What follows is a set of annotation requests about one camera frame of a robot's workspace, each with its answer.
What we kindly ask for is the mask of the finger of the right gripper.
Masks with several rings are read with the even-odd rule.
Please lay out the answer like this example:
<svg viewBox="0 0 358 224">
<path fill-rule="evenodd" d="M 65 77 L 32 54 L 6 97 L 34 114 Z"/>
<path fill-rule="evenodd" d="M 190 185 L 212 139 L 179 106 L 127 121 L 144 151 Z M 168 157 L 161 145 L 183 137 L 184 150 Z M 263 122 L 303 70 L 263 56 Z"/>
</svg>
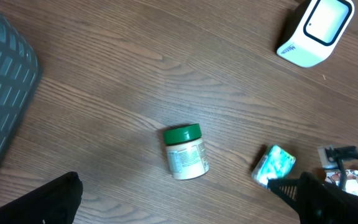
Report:
<svg viewBox="0 0 358 224">
<path fill-rule="evenodd" d="M 299 179 L 269 179 L 267 188 L 297 212 L 296 199 L 299 182 Z"/>
</svg>

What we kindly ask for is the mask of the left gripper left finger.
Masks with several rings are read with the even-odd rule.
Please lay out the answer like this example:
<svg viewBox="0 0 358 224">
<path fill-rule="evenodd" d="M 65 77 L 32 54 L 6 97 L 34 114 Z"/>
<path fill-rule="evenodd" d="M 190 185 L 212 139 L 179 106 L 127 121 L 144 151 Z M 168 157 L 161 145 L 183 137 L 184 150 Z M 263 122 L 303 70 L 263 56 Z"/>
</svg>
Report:
<svg viewBox="0 0 358 224">
<path fill-rule="evenodd" d="M 73 223 L 82 193 L 78 174 L 68 172 L 0 207 L 0 223 Z"/>
</svg>

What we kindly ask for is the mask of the small teal white packet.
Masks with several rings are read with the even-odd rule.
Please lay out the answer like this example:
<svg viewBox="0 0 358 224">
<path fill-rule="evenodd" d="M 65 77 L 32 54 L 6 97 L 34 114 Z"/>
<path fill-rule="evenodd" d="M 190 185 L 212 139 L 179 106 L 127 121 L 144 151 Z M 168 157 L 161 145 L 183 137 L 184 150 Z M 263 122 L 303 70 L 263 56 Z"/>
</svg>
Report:
<svg viewBox="0 0 358 224">
<path fill-rule="evenodd" d="M 293 169 L 296 157 L 278 145 L 269 146 L 252 171 L 252 178 L 267 188 L 271 179 L 285 178 Z"/>
</svg>

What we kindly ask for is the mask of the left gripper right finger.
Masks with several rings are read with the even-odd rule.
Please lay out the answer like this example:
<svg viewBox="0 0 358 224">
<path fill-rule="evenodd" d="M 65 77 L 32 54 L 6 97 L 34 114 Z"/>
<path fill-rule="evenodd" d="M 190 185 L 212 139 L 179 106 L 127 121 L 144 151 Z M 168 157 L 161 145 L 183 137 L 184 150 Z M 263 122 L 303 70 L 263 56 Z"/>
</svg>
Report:
<svg viewBox="0 0 358 224">
<path fill-rule="evenodd" d="M 309 172 L 300 176 L 296 206 L 301 223 L 358 224 L 358 196 L 322 182 Z"/>
</svg>

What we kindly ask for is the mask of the green lid jar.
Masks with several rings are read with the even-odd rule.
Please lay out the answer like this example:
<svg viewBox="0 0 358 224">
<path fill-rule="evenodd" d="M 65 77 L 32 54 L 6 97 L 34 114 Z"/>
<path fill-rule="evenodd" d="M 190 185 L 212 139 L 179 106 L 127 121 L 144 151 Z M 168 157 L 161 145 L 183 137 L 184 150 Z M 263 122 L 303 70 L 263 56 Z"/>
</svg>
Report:
<svg viewBox="0 0 358 224">
<path fill-rule="evenodd" d="M 209 171 L 206 147 L 198 123 L 165 130 L 163 141 L 174 179 L 190 180 Z"/>
</svg>

